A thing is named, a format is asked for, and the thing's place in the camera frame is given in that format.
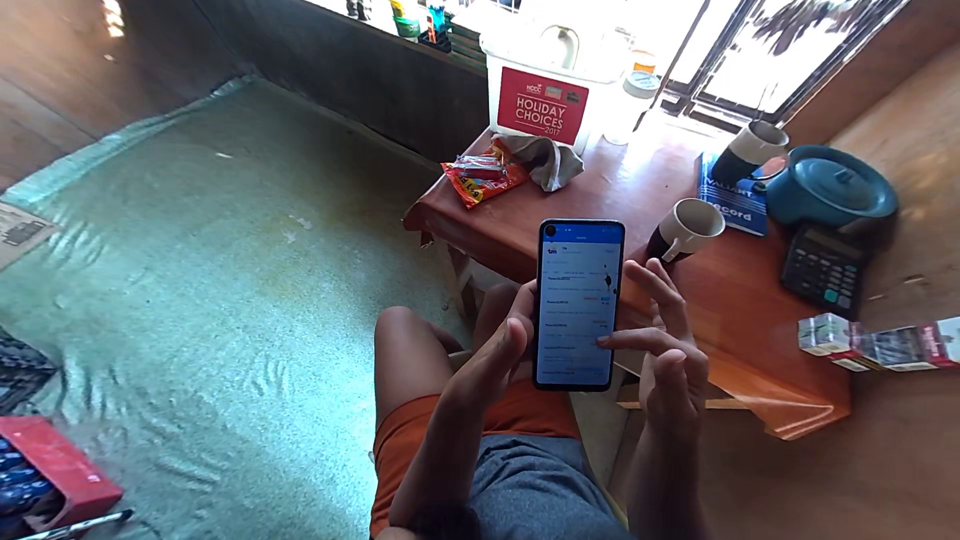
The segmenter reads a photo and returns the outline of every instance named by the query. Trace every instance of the red crate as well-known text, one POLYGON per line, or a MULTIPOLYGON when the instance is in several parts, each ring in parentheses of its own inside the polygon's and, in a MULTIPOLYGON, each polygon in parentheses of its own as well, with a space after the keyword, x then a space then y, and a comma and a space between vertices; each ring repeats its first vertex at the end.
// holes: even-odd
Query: red crate
POLYGON ((47 522, 26 519, 37 532, 107 514, 123 497, 86 455, 42 416, 0 416, 0 436, 63 494, 63 510, 47 522))

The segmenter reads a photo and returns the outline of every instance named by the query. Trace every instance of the jar lid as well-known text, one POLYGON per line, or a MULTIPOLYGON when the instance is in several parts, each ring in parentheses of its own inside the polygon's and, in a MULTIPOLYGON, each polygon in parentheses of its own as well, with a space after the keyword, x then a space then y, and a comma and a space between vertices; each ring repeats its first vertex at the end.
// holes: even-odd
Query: jar lid
POLYGON ((650 99, 657 95, 660 87, 660 77, 646 71, 632 71, 623 80, 623 89, 628 94, 641 99, 650 99))
POLYGON ((871 209, 880 195, 856 171, 836 161, 799 160, 794 166, 794 175, 804 189, 842 209, 871 209))

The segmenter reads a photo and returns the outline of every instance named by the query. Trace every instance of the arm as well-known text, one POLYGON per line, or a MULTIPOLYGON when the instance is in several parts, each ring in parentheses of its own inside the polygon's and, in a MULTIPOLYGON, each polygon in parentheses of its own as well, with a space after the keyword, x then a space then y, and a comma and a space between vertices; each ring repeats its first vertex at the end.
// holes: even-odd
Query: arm
POLYGON ((630 532, 644 539, 705 539, 697 490, 699 441, 674 440, 644 427, 631 463, 630 532))
POLYGON ((458 403, 444 391, 420 449, 396 490, 390 507, 391 526, 407 526, 425 508, 467 503, 483 418, 484 410, 458 403))
POLYGON ((533 336, 534 286, 530 282, 520 288, 507 320, 446 384, 420 449, 396 490, 389 516, 392 527, 408 527, 424 510, 467 503, 484 416, 503 395, 533 336))
POLYGON ((645 268, 627 261, 624 274, 650 294, 657 311, 657 328, 615 331, 598 340, 607 349, 647 352, 640 374, 646 425, 630 469, 630 532, 645 540, 706 539, 697 484, 707 356, 697 349, 684 299, 659 261, 645 268))

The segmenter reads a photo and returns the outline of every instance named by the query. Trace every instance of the mug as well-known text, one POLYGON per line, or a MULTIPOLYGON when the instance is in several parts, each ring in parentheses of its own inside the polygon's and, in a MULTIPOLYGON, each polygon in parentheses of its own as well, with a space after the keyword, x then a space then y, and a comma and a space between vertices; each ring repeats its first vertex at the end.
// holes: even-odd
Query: mug
POLYGON ((753 175, 763 163, 786 154, 790 136, 780 128, 763 120, 754 120, 744 126, 730 141, 727 148, 713 164, 710 177, 723 185, 736 185, 745 178, 768 180, 753 175))
POLYGON ((690 257, 726 226, 727 221, 714 205, 700 199, 682 199, 650 235, 646 259, 667 263, 690 257))

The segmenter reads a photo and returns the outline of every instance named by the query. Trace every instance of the teal kettle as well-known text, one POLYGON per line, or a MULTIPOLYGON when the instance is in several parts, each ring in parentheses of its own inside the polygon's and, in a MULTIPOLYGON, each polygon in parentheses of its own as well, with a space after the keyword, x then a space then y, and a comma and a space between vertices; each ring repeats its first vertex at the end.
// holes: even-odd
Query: teal kettle
POLYGON ((792 225, 812 221, 838 228, 860 218, 897 211, 897 193, 883 175, 854 156, 808 144, 767 184, 767 213, 792 225))

